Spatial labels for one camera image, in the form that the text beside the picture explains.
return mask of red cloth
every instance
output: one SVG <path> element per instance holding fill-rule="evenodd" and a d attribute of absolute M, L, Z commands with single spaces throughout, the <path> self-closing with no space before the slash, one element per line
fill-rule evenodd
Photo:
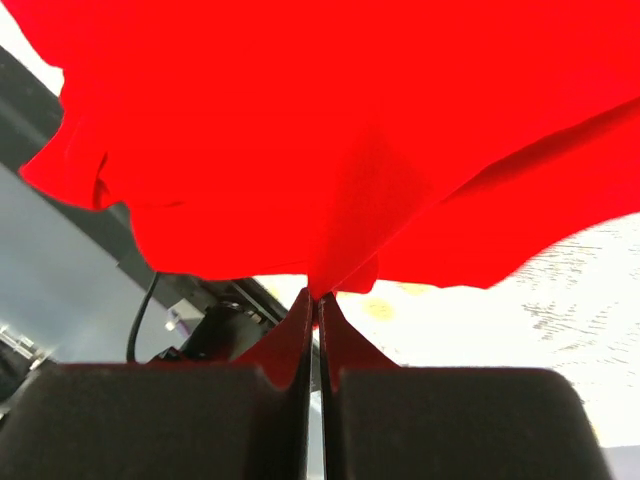
<path fill-rule="evenodd" d="M 152 267 L 487 287 L 640 210 L 640 2 L 3 0 L 65 72 L 22 170 Z"/>

